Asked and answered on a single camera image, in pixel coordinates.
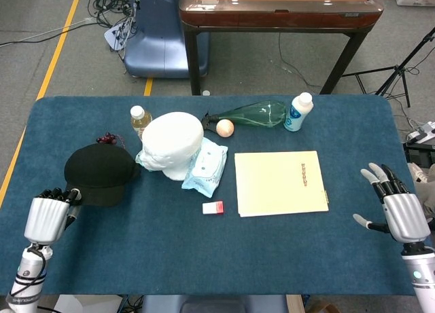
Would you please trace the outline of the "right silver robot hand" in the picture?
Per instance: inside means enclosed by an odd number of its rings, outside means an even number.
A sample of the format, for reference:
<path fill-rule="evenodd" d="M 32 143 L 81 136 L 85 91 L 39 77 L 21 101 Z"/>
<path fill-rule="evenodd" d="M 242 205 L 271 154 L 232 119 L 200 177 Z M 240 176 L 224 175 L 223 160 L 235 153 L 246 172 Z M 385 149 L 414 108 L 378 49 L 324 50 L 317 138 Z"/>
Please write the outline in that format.
<path fill-rule="evenodd" d="M 386 165 L 369 163 L 361 175 L 374 189 L 385 215 L 385 223 L 375 223 L 353 214 L 353 219 L 366 229 L 390 234 L 402 244 L 423 242 L 430 235 L 430 228 L 415 194 Z"/>

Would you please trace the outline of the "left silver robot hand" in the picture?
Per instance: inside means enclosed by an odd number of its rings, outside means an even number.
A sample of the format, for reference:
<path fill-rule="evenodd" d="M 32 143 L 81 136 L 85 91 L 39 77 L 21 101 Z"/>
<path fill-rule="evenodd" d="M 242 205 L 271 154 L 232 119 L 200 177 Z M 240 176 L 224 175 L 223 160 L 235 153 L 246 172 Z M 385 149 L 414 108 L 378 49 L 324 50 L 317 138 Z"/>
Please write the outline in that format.
<path fill-rule="evenodd" d="M 77 219 L 81 201 L 79 189 L 45 189 L 31 202 L 24 237 L 33 244 L 54 244 Z"/>

